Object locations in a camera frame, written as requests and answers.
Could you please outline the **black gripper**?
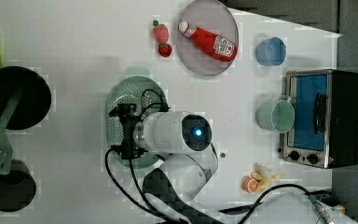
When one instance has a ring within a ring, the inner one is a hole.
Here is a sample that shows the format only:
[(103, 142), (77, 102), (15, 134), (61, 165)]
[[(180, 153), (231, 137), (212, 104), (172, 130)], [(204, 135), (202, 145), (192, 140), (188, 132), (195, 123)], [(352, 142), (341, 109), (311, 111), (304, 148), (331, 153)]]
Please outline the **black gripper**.
[(111, 146), (122, 160), (138, 159), (145, 153), (145, 150), (138, 147), (133, 139), (135, 127), (141, 120), (140, 116), (134, 114), (135, 111), (136, 104), (118, 104), (108, 114), (110, 118), (118, 117), (122, 125), (121, 143)]

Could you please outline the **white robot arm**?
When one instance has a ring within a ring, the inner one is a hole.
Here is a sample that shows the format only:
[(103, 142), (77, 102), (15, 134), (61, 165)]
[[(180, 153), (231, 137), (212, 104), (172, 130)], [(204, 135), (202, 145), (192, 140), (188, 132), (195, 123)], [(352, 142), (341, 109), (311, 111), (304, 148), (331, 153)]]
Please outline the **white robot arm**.
[(117, 118), (123, 139), (110, 149), (133, 163), (152, 154), (163, 163), (135, 187), (147, 213), (176, 224), (223, 224), (220, 215), (194, 201), (218, 167), (212, 128), (204, 117), (170, 112), (165, 103), (153, 103), (136, 112), (135, 104), (116, 105), (108, 116)]

